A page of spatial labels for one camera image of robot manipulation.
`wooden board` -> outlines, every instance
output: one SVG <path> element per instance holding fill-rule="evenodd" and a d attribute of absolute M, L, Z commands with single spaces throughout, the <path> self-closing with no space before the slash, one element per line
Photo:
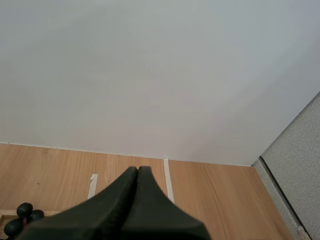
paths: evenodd
<path fill-rule="evenodd" d="M 58 214 L 58 211 L 44 211 L 45 217 L 50 217 Z M 13 219 L 17 219 L 16 210 L 0 210 L 0 239 L 7 239 L 7 235 L 4 233 L 5 225 Z"/>
<path fill-rule="evenodd" d="M 175 204 L 214 240 L 292 240 L 254 167 L 169 161 Z"/>
<path fill-rule="evenodd" d="M 0 209 L 63 211 L 87 199 L 92 174 L 97 193 L 130 166 L 151 166 L 167 194 L 162 159 L 0 143 L 0 166 Z"/>

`gray panel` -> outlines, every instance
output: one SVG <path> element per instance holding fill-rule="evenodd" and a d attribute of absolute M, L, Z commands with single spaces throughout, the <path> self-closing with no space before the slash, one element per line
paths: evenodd
<path fill-rule="evenodd" d="M 284 196 L 281 194 L 273 178 L 270 176 L 268 170 L 266 169 L 263 162 L 258 159 L 252 165 L 255 167 L 257 173 L 259 174 L 265 189 L 268 191 L 270 197 L 272 198 L 278 212 L 280 213 L 285 225 L 289 229 L 294 240 L 301 240 L 297 232 L 297 227 L 300 226 L 299 221 L 296 219 L 295 215 L 292 213 L 288 203 L 286 202 Z"/>
<path fill-rule="evenodd" d="M 312 239 L 320 240 L 320 93 L 262 157 Z"/>

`dark green ball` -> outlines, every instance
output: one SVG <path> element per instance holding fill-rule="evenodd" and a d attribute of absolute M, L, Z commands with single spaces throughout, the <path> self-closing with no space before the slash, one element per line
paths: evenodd
<path fill-rule="evenodd" d="M 24 226 L 20 219 L 14 219 L 4 226 L 4 233 L 10 237 L 13 237 L 18 235 L 22 231 L 23 227 Z"/>
<path fill-rule="evenodd" d="M 33 222 L 40 219 L 43 219 L 45 217 L 45 213 L 39 209 L 33 210 L 30 216 L 27 218 L 27 222 Z"/>
<path fill-rule="evenodd" d="M 30 214 L 32 213 L 33 210 L 33 206 L 31 203 L 25 202 L 22 203 L 20 206 L 18 206 L 18 208 L 16 209 L 16 214 L 20 217 L 20 218 L 27 218 L 30 216 Z"/>

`black cable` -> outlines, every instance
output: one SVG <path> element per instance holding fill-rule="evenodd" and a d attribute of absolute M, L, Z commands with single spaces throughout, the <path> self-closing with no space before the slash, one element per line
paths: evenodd
<path fill-rule="evenodd" d="M 289 208 L 291 209 L 292 213 L 294 214 L 295 218 L 298 220 L 299 224 L 301 225 L 301 227 L 303 227 L 303 230 L 306 232 L 306 234 L 308 234 L 309 238 L 312 240 L 310 234 L 308 233 L 307 229 L 305 228 L 304 224 L 302 223 L 302 221 L 300 220 L 300 218 L 298 217 L 298 214 L 296 213 L 296 211 L 294 210 L 294 208 L 292 207 L 291 203 L 289 202 L 287 196 L 285 195 L 284 191 L 282 190 L 282 188 L 280 187 L 279 183 L 277 182 L 275 176 L 273 175 L 273 173 L 271 172 L 270 168 L 268 167 L 266 161 L 264 160 L 264 158 L 262 156 L 259 157 L 260 160 L 262 161 L 262 163 L 264 164 L 266 170 L 268 171 L 268 173 L 270 174 L 271 178 L 273 179 L 274 183 L 276 184 L 277 188 L 280 190 L 284 200 L 288 203 Z"/>

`black rubber claw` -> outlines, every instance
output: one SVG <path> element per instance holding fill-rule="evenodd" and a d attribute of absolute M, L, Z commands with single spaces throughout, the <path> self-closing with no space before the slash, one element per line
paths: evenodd
<path fill-rule="evenodd" d="M 93 198 L 57 215 L 32 222 L 18 239 L 115 239 L 134 199 L 137 175 L 136 167 L 129 167 Z"/>
<path fill-rule="evenodd" d="M 152 170 L 138 171 L 135 197 L 121 229 L 122 240 L 210 240 L 205 225 L 174 205 L 159 188 Z"/>

